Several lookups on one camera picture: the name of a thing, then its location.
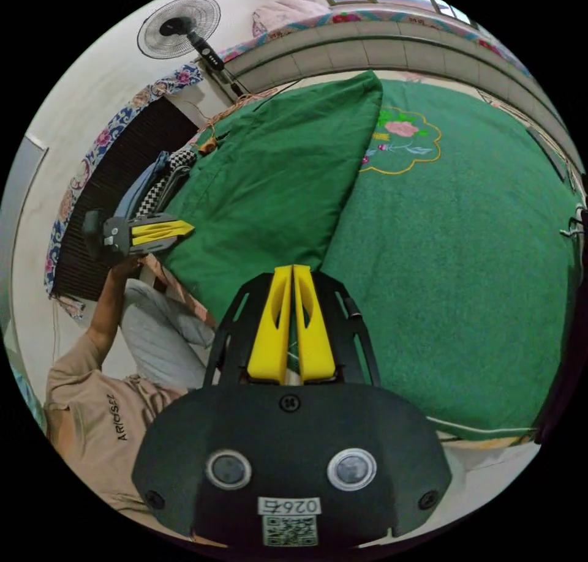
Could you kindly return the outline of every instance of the qr code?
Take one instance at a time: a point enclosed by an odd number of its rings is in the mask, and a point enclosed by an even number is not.
[[[278,547],[318,545],[316,515],[265,515],[263,543]]]

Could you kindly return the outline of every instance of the label sticker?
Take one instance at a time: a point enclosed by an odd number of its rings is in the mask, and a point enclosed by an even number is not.
[[[257,500],[257,514],[262,516],[263,545],[286,548],[319,544],[319,497],[275,499],[261,496]]]
[[[260,496],[257,499],[258,515],[320,515],[320,498],[310,499],[275,499]]]
[[[263,545],[308,547],[319,544],[316,515],[264,515]]]

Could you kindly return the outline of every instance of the green blanket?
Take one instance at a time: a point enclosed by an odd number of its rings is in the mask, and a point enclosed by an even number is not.
[[[573,243],[559,234],[577,200],[508,114],[435,86],[382,83],[378,127],[322,270],[363,311],[384,387],[464,439],[524,435],[578,283]]]
[[[367,72],[249,105],[166,211],[195,231],[160,261],[217,320],[240,286],[276,266],[320,266],[382,104]]]

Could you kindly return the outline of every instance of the screw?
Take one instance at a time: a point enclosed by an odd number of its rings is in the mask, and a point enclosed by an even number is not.
[[[147,505],[151,505],[153,509],[163,509],[165,507],[165,500],[159,494],[156,493],[154,490],[148,490],[145,495],[145,502]]]
[[[294,413],[300,409],[300,399],[296,395],[284,395],[280,399],[280,409],[286,413]]]
[[[426,511],[430,509],[437,503],[437,499],[439,498],[439,493],[436,490],[430,490],[428,493],[425,493],[418,501],[418,508]]]

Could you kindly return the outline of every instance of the hand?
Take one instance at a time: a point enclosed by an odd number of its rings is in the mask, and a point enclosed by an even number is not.
[[[120,279],[128,278],[139,266],[143,264],[145,256],[128,256],[120,264],[113,266],[110,272]]]

